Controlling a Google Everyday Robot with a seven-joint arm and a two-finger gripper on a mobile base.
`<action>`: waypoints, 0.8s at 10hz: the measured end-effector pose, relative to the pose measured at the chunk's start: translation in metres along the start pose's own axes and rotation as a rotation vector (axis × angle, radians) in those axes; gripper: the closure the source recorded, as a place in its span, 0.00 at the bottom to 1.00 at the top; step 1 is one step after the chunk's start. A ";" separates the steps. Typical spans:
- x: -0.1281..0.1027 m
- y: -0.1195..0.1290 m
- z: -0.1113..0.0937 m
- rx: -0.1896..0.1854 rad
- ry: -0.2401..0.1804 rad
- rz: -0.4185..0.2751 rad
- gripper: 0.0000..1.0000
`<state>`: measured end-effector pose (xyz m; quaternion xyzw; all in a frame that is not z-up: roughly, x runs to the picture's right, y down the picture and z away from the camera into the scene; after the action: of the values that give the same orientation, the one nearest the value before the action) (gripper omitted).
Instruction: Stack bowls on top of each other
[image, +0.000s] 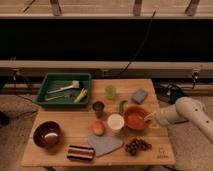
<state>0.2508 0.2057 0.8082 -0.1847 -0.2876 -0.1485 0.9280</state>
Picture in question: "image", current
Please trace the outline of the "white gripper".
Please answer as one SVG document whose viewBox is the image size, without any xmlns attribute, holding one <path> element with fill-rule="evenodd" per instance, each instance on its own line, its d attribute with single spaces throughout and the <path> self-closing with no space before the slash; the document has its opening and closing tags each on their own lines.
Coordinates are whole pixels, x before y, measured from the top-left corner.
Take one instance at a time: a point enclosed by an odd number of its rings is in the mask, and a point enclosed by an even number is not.
<svg viewBox="0 0 213 171">
<path fill-rule="evenodd" d="M 152 112 L 145 116 L 144 121 L 150 121 L 155 117 L 155 120 L 159 125 L 169 126 L 170 122 L 168 116 L 171 112 L 172 110 L 169 107 L 160 108 L 156 112 Z"/>
</svg>

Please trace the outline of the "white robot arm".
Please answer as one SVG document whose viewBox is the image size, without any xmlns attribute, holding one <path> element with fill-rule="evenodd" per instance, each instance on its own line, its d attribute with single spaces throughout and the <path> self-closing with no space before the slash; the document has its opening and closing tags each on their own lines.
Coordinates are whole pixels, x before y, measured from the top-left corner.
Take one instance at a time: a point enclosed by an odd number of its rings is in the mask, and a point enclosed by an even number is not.
<svg viewBox="0 0 213 171">
<path fill-rule="evenodd" d="M 181 121 L 190 121 L 213 144 L 213 120 L 205 113 L 204 108 L 204 104 L 199 100 L 181 97 L 173 105 L 148 114 L 144 121 L 153 121 L 164 127 Z"/>
</svg>

